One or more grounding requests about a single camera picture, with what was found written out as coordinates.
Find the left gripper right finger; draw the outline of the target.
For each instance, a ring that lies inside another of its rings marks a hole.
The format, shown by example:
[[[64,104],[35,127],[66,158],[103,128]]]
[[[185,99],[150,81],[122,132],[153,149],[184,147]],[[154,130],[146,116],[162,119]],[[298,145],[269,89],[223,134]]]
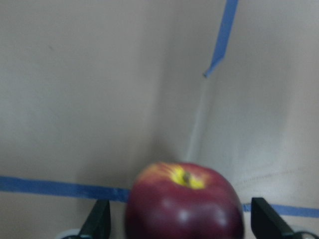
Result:
[[[264,198],[251,200],[251,230],[257,239],[292,239],[294,231]]]

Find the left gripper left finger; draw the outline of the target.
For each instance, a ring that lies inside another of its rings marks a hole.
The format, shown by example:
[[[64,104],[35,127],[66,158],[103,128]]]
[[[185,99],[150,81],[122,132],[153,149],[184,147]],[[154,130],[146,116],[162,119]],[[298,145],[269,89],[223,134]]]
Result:
[[[109,200],[97,200],[78,234],[79,239],[108,239],[111,234]]]

